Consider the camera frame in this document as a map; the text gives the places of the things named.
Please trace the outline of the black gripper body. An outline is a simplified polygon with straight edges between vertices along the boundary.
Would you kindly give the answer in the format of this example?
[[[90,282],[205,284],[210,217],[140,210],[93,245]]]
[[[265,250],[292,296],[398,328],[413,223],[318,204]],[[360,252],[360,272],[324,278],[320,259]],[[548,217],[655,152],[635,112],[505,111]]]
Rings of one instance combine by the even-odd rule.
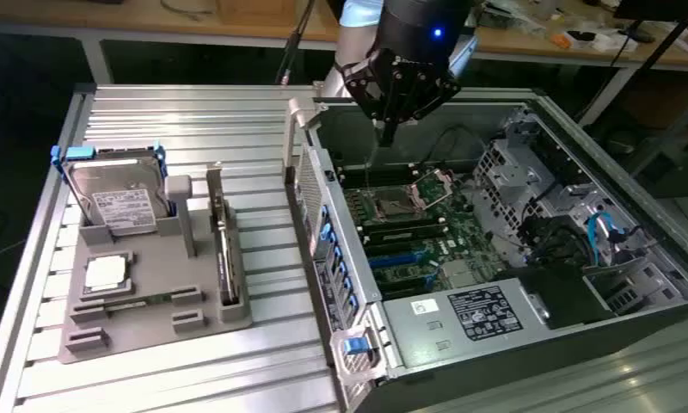
[[[400,57],[450,76],[455,51],[472,1],[386,1],[376,31],[376,84],[386,86]]]

